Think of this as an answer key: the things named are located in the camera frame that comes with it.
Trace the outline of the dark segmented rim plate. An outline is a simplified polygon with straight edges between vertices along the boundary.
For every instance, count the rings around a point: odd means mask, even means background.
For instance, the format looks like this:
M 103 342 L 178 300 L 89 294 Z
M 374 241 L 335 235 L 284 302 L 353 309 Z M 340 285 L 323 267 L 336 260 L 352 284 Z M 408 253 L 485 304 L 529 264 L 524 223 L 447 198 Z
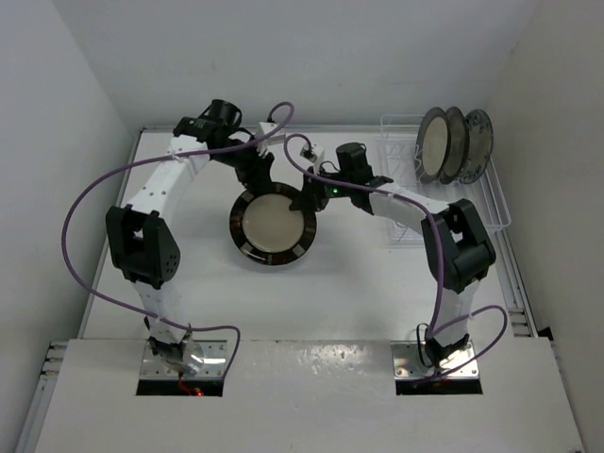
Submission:
M 264 266 L 286 266 L 301 259 L 316 237 L 313 211 L 291 210 L 300 191 L 275 182 L 266 193 L 246 190 L 229 214 L 229 232 L 236 248 Z

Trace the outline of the grey rimmed beige plate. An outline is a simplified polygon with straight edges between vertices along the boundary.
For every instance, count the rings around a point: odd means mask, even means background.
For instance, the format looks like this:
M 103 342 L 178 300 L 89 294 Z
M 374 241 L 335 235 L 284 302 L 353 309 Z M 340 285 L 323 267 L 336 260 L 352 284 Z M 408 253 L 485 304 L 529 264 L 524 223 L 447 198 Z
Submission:
M 430 109 L 423 117 L 416 139 L 419 166 L 416 175 L 423 183 L 437 180 L 450 153 L 451 134 L 445 111 Z
M 439 181 L 442 184 L 450 184 L 457 179 L 466 163 L 469 150 L 469 131 L 465 116 L 458 107 L 447 109 L 445 116 L 448 121 L 450 146 Z

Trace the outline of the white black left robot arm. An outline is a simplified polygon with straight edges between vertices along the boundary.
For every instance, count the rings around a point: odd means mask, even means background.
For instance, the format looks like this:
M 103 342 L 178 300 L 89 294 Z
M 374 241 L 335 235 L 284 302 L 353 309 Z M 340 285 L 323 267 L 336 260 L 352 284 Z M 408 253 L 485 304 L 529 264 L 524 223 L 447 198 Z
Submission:
M 235 136 L 242 118 L 239 108 L 220 99 L 198 116 L 182 118 L 166 160 L 123 207 L 106 214 L 111 261 L 143 303 L 151 351 L 181 377 L 195 376 L 204 356 L 182 315 L 175 283 L 181 254 L 170 224 L 183 195 L 211 160 L 233 168 L 246 188 L 267 187 L 274 160 L 268 146 L 277 123 L 259 123 L 243 142 Z

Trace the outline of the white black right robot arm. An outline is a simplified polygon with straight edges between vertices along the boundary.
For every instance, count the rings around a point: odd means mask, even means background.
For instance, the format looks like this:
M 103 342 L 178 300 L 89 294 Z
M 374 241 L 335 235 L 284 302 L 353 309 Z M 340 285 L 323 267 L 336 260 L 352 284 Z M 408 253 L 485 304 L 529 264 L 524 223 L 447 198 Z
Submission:
M 340 145 L 338 167 L 327 172 L 321 156 L 305 144 L 301 156 L 311 166 L 304 170 L 303 188 L 290 208 L 319 212 L 329 200 L 347 198 L 356 208 L 422 236 L 437 294 L 420 359 L 439 368 L 469 342 L 467 321 L 479 283 L 495 263 L 495 248 L 471 201 L 445 202 L 410 192 L 386 176 L 375 175 L 366 152 L 363 143 Z

